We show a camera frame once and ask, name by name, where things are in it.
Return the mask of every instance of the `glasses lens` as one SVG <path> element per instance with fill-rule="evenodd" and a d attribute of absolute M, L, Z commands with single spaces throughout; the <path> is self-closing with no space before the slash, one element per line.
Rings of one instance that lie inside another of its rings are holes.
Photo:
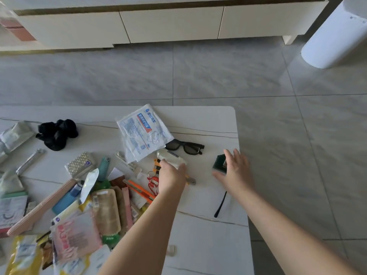
<path fill-rule="evenodd" d="M 180 147 L 180 142 L 176 139 L 173 139 L 171 142 L 166 143 L 166 149 L 168 150 L 178 150 Z"/>
<path fill-rule="evenodd" d="M 199 147 L 196 147 L 190 144 L 187 144 L 183 149 L 185 150 L 186 153 L 192 154 L 192 155 L 198 154 L 200 151 Z"/>

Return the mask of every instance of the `person's left hand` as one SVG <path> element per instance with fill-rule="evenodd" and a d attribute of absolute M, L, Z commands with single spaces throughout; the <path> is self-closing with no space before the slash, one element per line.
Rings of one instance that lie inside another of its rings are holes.
<path fill-rule="evenodd" d="M 169 164 L 166 160 L 160 162 L 161 169 L 159 170 L 159 193 L 177 189 L 183 191 L 186 184 L 186 165 L 181 164 L 178 170 Z"/>

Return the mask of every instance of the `forearm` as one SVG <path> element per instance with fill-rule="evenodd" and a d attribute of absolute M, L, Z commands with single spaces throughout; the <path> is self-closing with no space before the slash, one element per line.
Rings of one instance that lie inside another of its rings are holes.
<path fill-rule="evenodd" d="M 99 274 L 160 275 L 181 197 L 175 188 L 159 194 L 121 239 Z"/>
<path fill-rule="evenodd" d="M 242 191 L 238 200 L 286 275 L 359 274 L 255 191 Z"/>

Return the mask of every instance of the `black scrunchie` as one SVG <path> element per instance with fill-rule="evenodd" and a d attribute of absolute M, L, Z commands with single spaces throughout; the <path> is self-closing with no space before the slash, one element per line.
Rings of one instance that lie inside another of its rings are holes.
<path fill-rule="evenodd" d="M 67 145 L 67 138 L 78 137 L 76 124 L 72 120 L 58 120 L 54 122 L 45 122 L 38 126 L 36 138 L 43 141 L 49 149 L 59 151 Z"/>

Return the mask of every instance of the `white cylinder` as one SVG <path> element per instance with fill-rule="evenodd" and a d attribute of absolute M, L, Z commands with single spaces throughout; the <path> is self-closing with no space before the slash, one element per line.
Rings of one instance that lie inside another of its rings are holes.
<path fill-rule="evenodd" d="M 367 0 L 343 0 L 303 46 L 302 58 L 319 69 L 332 67 L 367 37 Z"/>

